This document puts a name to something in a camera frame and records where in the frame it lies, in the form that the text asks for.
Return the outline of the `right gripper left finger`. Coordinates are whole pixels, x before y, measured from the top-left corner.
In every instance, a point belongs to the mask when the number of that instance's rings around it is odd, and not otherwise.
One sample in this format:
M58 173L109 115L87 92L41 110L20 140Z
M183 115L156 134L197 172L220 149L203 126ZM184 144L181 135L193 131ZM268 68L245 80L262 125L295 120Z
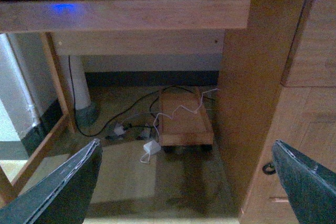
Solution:
M1 223L83 223L102 161L94 139L40 182L1 208Z

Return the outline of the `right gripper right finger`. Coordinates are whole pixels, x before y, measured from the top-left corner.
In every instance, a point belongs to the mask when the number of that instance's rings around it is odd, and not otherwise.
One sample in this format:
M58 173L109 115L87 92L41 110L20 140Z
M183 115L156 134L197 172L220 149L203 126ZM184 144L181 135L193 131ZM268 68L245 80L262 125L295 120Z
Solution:
M272 158L299 223L335 223L335 172L277 140Z

